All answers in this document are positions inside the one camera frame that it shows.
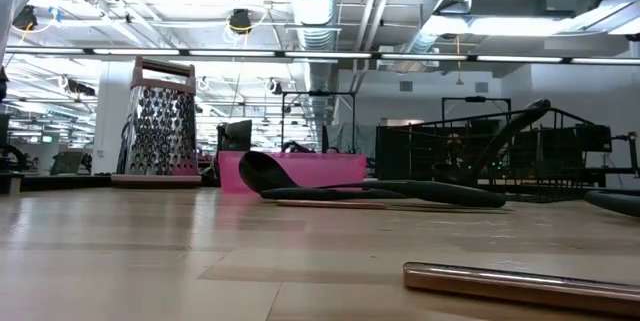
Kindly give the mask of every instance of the wooden surface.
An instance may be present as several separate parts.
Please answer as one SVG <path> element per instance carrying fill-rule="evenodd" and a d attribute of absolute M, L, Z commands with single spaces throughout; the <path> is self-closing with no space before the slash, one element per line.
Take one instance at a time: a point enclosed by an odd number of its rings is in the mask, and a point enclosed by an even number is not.
<path fill-rule="evenodd" d="M 6 320 L 608 320 L 422 293 L 424 261 L 638 283 L 640 221 L 584 202 L 503 213 L 260 205 L 200 190 L 0 199 Z"/>

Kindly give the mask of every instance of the ceiling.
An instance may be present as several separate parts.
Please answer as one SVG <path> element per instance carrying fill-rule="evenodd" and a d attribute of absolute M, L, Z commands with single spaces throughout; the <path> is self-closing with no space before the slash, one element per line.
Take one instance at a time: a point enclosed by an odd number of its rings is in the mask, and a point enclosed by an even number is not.
<path fill-rule="evenodd" d="M 423 0 L 387 0 L 377 28 L 372 48 L 398 47 L 409 42 L 422 26 Z M 338 50 L 354 49 L 365 12 L 366 0 L 337 0 L 334 28 Z M 35 6 L 38 26 L 35 32 L 25 33 L 13 29 L 9 35 L 12 46 L 69 46 L 81 48 L 210 48 L 210 49 L 286 49 L 299 47 L 296 22 L 291 0 L 31 0 Z M 60 21 L 53 20 L 50 10 L 57 10 Z M 227 18 L 234 9 L 247 9 L 255 25 L 247 37 L 234 35 L 227 27 Z M 627 41 L 622 36 L 593 34 L 564 37 L 487 36 L 463 34 L 459 37 L 440 37 L 435 48 L 441 53 L 475 53 L 497 55 L 579 55 L 614 56 L 625 50 Z M 203 145 L 215 143 L 214 131 L 218 122 L 252 117 L 260 120 L 256 128 L 265 129 L 262 146 L 275 147 L 279 138 L 277 115 L 281 98 L 269 90 L 269 82 L 279 82 L 284 89 L 305 91 L 306 65 L 293 63 L 249 63 L 236 60 L 194 61 L 198 83 L 198 101 L 204 107 L 200 115 L 202 126 L 198 136 Z M 71 95 L 60 87 L 65 79 L 72 79 L 100 92 L 101 61 L 96 58 L 47 58 L 37 55 L 6 55 L 4 64 L 12 81 L 9 97 L 39 99 L 39 102 L 14 102 L 7 110 L 14 113 L 12 127 L 16 130 L 42 129 L 42 124 L 26 122 L 31 117 L 60 120 L 59 125 L 75 121 L 83 128 L 83 137 L 65 138 L 74 145 L 90 143 L 95 127 L 96 98 L 85 97 L 85 102 L 70 103 Z M 463 72 L 469 79 L 491 81 L 513 71 L 519 65 L 473 64 Z M 351 63 L 340 63 L 351 69 Z M 364 78 L 363 96 L 379 97 L 397 92 L 397 81 L 403 77 L 376 71 L 370 65 Z M 429 79 L 453 77 L 458 71 L 455 62 L 441 62 L 428 71 Z M 340 72 L 342 90 L 353 75 Z M 433 89 L 421 91 L 418 87 L 411 95 L 396 97 L 423 97 Z M 46 102 L 46 100 L 65 102 Z M 298 101 L 304 106 L 305 97 Z M 263 104 L 262 107 L 249 105 Z M 313 124 L 305 122 L 306 107 L 292 112 L 292 119 L 300 119 L 299 127 L 292 128 L 293 139 L 310 145 L 317 143 Z M 262 124 L 262 119 L 269 123 Z"/>

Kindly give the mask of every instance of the computer monitor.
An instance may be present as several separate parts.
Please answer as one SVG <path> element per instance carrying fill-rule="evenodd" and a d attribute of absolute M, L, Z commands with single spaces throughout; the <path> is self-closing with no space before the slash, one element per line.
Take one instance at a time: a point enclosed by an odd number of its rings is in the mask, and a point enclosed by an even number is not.
<path fill-rule="evenodd" d="M 231 123 L 222 128 L 222 147 L 220 151 L 249 151 L 251 149 L 252 126 L 253 122 L 246 120 Z"/>

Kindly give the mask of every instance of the pink tray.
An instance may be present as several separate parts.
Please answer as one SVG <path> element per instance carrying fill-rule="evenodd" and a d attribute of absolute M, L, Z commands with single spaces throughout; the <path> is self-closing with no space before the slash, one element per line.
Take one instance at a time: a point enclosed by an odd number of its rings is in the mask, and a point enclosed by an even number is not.
<path fill-rule="evenodd" d="M 267 153 L 301 186 L 326 186 L 362 182 L 367 157 L 352 154 Z M 221 151 L 219 154 L 222 192 L 253 193 L 240 178 L 238 164 L 244 152 Z"/>

